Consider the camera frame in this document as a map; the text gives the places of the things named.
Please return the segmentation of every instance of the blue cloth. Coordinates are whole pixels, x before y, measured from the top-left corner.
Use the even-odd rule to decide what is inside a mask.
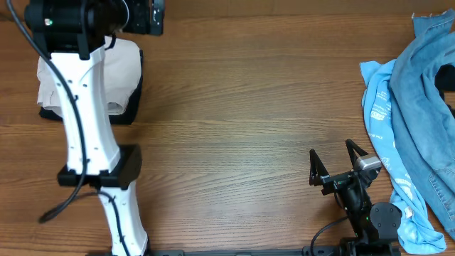
[[[367,90],[363,95],[365,128],[393,185],[390,202],[402,211],[398,238],[401,246],[412,254],[434,254],[446,249],[444,236],[434,231],[428,221],[427,206],[411,181],[395,148],[392,129],[390,76],[395,60],[381,65],[375,61],[360,64]]]
[[[434,86],[455,61],[455,12],[414,18],[415,40],[390,77],[395,145],[417,190],[455,239],[455,119]]]

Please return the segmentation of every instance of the white towel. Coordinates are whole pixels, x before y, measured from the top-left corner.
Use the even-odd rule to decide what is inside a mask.
[[[105,47],[108,47],[112,38],[106,36],[105,40]],[[115,47],[106,51],[105,58],[105,92],[108,115],[124,113],[129,96],[139,84],[141,72],[139,47],[131,41],[117,39]],[[37,76],[41,82],[38,105],[62,116],[54,80],[46,62],[41,57],[38,60]]]

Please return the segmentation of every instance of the black cable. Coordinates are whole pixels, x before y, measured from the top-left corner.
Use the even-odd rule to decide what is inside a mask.
[[[336,221],[334,221],[334,222],[328,224],[327,226],[323,227],[320,231],[318,231],[318,232],[314,235],[313,239],[311,240],[311,244],[310,244],[310,253],[311,253],[311,256],[315,256],[315,254],[314,254],[314,242],[316,242],[316,239],[318,238],[318,236],[319,236],[320,234],[322,234],[322,232],[328,230],[329,228],[332,228],[333,226],[335,226],[335,225],[337,225],[337,224],[339,224],[339,223],[342,223],[344,220],[347,220],[347,219],[348,219],[348,216],[342,217],[341,219],[336,220]]]
[[[115,41],[117,41],[117,35],[115,33],[112,33],[111,43],[109,44],[109,46],[107,46],[107,48],[105,48],[105,50],[113,49],[115,46]]]
[[[104,191],[97,191],[97,194],[106,196],[109,199],[109,202],[112,204],[112,207],[114,208],[114,212],[115,212],[115,222],[117,223],[117,232],[119,233],[120,242],[122,243],[123,249],[125,250],[125,254],[127,256],[130,256],[129,252],[128,252],[127,244],[125,243],[125,239],[124,239],[124,236],[122,233],[122,227],[120,226],[119,210],[117,209],[117,205],[114,202],[115,198],[111,197],[110,194],[108,194]]]
[[[335,191],[333,194],[335,195],[336,204],[340,206],[340,208],[343,208],[343,206],[341,206],[340,200],[338,199],[338,193]]]
[[[70,101],[71,107],[73,108],[74,115],[76,118],[76,123],[77,123],[77,130],[79,132],[79,138],[80,138],[80,147],[82,150],[82,173],[80,175],[80,180],[79,183],[76,185],[74,191],[71,193],[71,195],[64,201],[63,203],[59,204],[58,206],[50,209],[49,211],[45,212],[39,219],[39,223],[45,223],[48,222],[49,220],[52,220],[55,218],[58,214],[60,214],[65,208],[67,208],[70,203],[75,199],[77,193],[79,193],[80,188],[82,188],[82,185],[84,184],[85,181],[85,175],[87,173],[87,152],[85,148],[85,138],[84,138],[84,132],[82,130],[82,121],[80,119],[79,115],[79,110],[77,110],[77,105],[76,105],[76,99],[73,97],[73,94],[71,93],[70,88],[68,87],[68,84],[65,81],[65,78],[62,76],[60,71],[58,71],[57,67],[49,60],[48,56],[36,45],[36,43],[33,41],[32,37],[24,27],[24,25],[21,23],[19,17],[17,16],[16,10],[14,10],[13,4],[11,3],[11,0],[6,0],[6,4],[8,6],[9,11],[11,12],[11,15],[13,16],[13,20],[16,23],[16,25],[19,27],[19,30],[22,32],[22,34],[26,37],[27,41],[30,43],[30,45],[33,47],[33,49],[36,50],[36,52],[42,57],[42,59],[46,62],[46,64],[49,65],[50,69],[55,73],[57,78],[60,80],[61,85],[66,91],[66,94],[68,95],[68,100]]]
[[[87,192],[87,193],[84,193],[82,195],[74,197],[73,203],[78,201],[78,200],[80,200],[80,199],[82,199],[82,198],[86,198],[86,197],[89,197],[89,196],[98,196],[98,195],[102,195],[102,196],[107,197],[109,199],[109,203],[112,204],[112,207],[114,208],[114,212],[115,212],[115,222],[117,223],[117,232],[119,233],[120,242],[122,243],[122,246],[123,246],[123,249],[125,250],[126,256],[130,256],[130,254],[128,252],[127,243],[124,240],[122,227],[120,225],[119,209],[117,208],[117,204],[114,201],[115,197],[112,197],[110,194],[108,194],[108,193],[106,193],[104,191],[97,190],[97,191],[94,191],[94,192]]]
[[[358,182],[358,188],[359,188],[359,190],[360,190],[360,205],[359,205],[360,207],[359,207],[359,209],[358,209],[358,210],[360,211],[360,210],[362,210],[362,208],[363,208],[363,201],[364,201],[364,200],[363,200],[363,188],[362,188],[362,183],[360,182],[360,177],[359,177],[359,175],[357,175],[356,177],[357,177],[357,182]]]

